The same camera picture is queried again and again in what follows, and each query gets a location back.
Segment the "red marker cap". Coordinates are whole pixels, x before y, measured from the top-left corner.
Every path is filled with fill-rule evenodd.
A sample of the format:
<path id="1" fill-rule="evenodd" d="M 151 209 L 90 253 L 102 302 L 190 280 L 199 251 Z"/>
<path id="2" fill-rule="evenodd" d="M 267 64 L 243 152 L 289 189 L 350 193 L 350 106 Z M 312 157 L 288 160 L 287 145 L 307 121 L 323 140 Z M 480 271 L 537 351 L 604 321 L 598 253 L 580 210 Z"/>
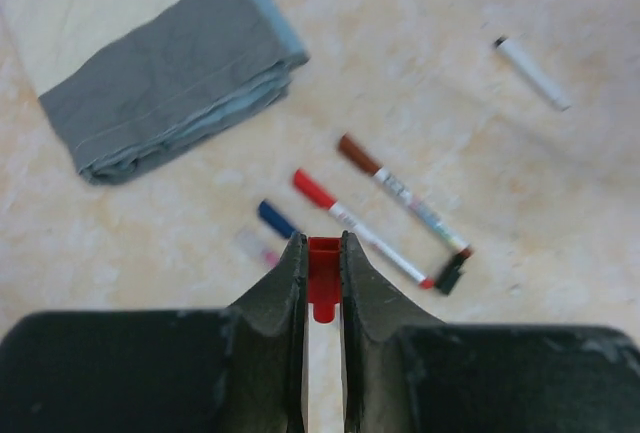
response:
<path id="1" fill-rule="evenodd" d="M 294 187 L 317 207 L 329 210 L 337 202 L 336 198 L 325 190 L 303 168 L 299 168 L 293 175 Z"/>

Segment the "red clear pen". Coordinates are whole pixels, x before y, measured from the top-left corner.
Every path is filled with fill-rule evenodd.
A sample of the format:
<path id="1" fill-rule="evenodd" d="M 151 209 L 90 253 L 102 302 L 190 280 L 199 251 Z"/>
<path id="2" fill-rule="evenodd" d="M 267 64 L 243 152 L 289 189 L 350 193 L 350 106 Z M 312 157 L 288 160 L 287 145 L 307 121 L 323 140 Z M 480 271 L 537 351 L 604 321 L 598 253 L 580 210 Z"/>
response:
<path id="1" fill-rule="evenodd" d="M 266 267 L 274 268 L 279 263 L 280 255 L 253 231 L 242 229 L 235 239 L 244 253 Z"/>

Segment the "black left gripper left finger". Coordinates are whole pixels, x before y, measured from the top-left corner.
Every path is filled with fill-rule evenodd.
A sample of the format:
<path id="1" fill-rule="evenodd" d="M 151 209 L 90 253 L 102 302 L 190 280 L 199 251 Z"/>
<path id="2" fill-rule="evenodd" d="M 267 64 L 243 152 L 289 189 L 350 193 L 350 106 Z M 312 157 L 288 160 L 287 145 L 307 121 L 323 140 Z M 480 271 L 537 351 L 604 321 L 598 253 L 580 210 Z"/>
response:
<path id="1" fill-rule="evenodd" d="M 5 432 L 302 432 L 308 241 L 223 308 L 46 311 L 1 342 Z"/>

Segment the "white red-end marker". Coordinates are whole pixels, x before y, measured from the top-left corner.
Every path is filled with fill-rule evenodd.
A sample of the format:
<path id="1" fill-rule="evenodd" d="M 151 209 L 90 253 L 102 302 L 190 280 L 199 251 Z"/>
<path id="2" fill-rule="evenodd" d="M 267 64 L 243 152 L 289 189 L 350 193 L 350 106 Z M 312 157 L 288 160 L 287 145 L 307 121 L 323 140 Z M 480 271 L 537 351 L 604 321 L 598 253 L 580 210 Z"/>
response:
<path id="1" fill-rule="evenodd" d="M 359 239 L 364 240 L 369 246 L 371 246 L 382 256 L 384 256 L 395 267 L 411 277 L 414 282 L 421 288 L 431 289 L 435 286 L 435 280 L 431 276 L 425 275 L 411 262 L 406 260 L 379 235 L 369 229 L 360 219 L 358 219 L 340 202 L 335 202 L 328 209 L 328 212 L 331 216 L 341 221 L 345 226 L 349 227 L 350 230 L 353 231 Z"/>

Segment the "white brown-end marker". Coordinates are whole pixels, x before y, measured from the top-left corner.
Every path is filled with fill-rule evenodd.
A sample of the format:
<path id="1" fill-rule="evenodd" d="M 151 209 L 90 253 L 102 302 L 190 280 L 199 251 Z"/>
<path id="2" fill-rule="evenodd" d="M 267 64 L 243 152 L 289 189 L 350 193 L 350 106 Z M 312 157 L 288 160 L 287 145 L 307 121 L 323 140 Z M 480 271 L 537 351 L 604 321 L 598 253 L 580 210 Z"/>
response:
<path id="1" fill-rule="evenodd" d="M 433 231 L 453 252 L 461 254 L 463 258 L 469 258 L 473 254 L 471 244 L 450 228 L 432 208 L 387 168 L 380 168 L 373 175 L 373 179 Z"/>

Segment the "brown marker cap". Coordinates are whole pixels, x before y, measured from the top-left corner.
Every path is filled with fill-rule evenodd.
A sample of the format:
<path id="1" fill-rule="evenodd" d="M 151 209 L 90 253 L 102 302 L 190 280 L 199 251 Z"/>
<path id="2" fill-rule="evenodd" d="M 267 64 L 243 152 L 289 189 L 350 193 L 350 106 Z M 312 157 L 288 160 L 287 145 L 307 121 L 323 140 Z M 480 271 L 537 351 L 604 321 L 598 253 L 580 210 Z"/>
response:
<path id="1" fill-rule="evenodd" d="M 382 165 L 349 134 L 344 134 L 340 138 L 337 149 L 346 159 L 369 176 L 374 176 L 382 168 Z"/>

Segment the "blue pen cap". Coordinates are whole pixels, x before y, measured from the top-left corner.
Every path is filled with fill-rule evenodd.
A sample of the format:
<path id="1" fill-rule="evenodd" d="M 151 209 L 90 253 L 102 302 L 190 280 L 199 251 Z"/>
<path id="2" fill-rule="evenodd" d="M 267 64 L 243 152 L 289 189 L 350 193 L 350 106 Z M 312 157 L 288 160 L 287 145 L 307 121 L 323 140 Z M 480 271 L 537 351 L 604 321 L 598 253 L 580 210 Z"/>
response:
<path id="1" fill-rule="evenodd" d="M 259 203 L 257 213 L 264 223 L 285 240 L 299 232 L 299 229 L 267 200 Z"/>

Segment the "small red pen cap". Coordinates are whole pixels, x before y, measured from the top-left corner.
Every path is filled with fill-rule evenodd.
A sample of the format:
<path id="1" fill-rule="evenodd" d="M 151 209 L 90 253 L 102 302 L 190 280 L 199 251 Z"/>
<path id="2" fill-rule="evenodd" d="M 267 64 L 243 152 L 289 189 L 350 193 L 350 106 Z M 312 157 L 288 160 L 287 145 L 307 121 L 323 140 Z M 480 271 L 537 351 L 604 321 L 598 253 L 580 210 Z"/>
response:
<path id="1" fill-rule="evenodd" d="M 335 307 L 341 302 L 341 239 L 310 237 L 308 302 L 313 319 L 329 324 L 335 318 Z"/>

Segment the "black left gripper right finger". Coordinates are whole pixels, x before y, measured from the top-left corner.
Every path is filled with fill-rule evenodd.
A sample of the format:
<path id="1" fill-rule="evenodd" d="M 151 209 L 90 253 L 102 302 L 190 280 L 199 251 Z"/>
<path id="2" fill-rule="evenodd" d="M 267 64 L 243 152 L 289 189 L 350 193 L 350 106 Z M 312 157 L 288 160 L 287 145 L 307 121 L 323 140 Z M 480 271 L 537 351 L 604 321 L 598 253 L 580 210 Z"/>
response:
<path id="1" fill-rule="evenodd" d="M 348 432 L 635 432 L 639 349 L 604 326 L 446 323 L 341 238 Z"/>

